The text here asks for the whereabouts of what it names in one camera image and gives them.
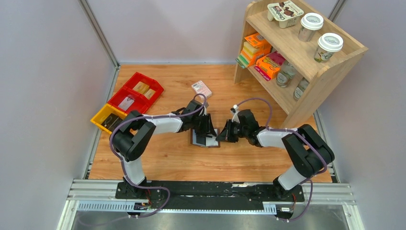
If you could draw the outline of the brown leather card holder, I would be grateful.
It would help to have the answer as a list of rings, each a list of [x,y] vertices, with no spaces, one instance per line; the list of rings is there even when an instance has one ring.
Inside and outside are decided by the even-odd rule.
[[[201,148],[219,148],[220,142],[216,140],[216,136],[207,134],[206,136],[197,136],[195,129],[191,130],[191,144]]]

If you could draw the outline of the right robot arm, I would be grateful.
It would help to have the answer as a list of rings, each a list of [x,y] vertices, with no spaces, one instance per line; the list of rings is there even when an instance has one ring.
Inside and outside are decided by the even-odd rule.
[[[321,173],[335,159],[332,149],[311,125],[294,129],[260,126],[249,109],[235,110],[233,118],[227,120],[216,140],[235,143],[240,138],[260,148],[286,149],[292,166],[273,180],[273,194],[281,201],[290,197],[300,183]]]

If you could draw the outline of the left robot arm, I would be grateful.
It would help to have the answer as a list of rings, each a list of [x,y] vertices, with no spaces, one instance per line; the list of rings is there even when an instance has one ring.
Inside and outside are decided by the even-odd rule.
[[[128,193],[133,198],[142,198],[147,189],[142,169],[141,156],[151,137],[164,133],[181,133],[190,130],[192,143],[199,147],[216,148],[217,130],[206,106],[193,99],[186,107],[166,115],[149,116],[137,110],[131,111],[112,131],[110,148],[120,159],[124,179],[129,183]]]

